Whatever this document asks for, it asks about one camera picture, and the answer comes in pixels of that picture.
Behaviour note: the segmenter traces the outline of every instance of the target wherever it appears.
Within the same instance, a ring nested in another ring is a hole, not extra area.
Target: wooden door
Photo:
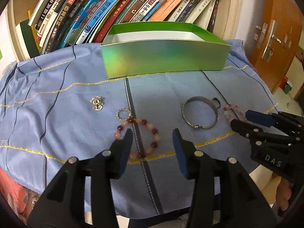
[[[294,58],[302,31],[302,13],[294,0],[266,0],[263,23],[250,59],[274,93]]]

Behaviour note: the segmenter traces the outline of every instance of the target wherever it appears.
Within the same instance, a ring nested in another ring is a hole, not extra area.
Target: silver brooch
[[[103,98],[101,98],[100,96],[93,97],[90,100],[90,103],[93,104],[92,109],[96,111],[101,111],[104,105],[104,102],[102,100]]]

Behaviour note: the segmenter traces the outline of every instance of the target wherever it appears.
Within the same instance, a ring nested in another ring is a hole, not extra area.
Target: metal screw
[[[111,151],[110,150],[104,150],[101,152],[101,155],[104,156],[104,157],[108,157],[111,155]]]
[[[235,158],[228,158],[229,163],[231,164],[235,164],[237,162],[237,160]]]
[[[70,164],[74,164],[74,163],[77,162],[77,158],[76,158],[76,157],[71,157],[71,158],[68,159],[68,162],[69,162]]]
[[[194,152],[194,155],[197,156],[197,157],[202,157],[204,155],[204,153],[202,151],[200,151],[200,150],[196,150]]]

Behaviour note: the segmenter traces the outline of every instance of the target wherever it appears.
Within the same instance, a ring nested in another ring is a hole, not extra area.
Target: beaded bracelet
[[[140,117],[136,118],[128,118],[127,120],[123,120],[121,125],[117,127],[117,132],[114,134],[115,140],[120,140],[121,131],[124,130],[125,127],[129,125],[129,123],[141,123],[146,126],[153,134],[153,141],[151,142],[151,146],[145,150],[144,153],[130,153],[129,158],[134,160],[137,158],[145,158],[147,155],[151,155],[153,153],[154,148],[158,147],[158,142],[160,141],[160,136],[158,135],[157,128],[154,128],[152,123],[148,123],[146,119],[141,120]]]

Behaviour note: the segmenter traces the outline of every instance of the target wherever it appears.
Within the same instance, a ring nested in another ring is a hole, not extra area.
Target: rhinestone ring
[[[122,117],[120,117],[120,113],[123,112],[123,111],[125,111],[125,112],[128,113],[128,117],[127,117],[127,118],[122,118]],[[117,117],[117,119],[120,120],[120,121],[127,121],[127,120],[131,117],[131,115],[132,115],[132,114],[131,114],[131,110],[128,109],[128,108],[119,109],[119,110],[116,112],[116,117]]]

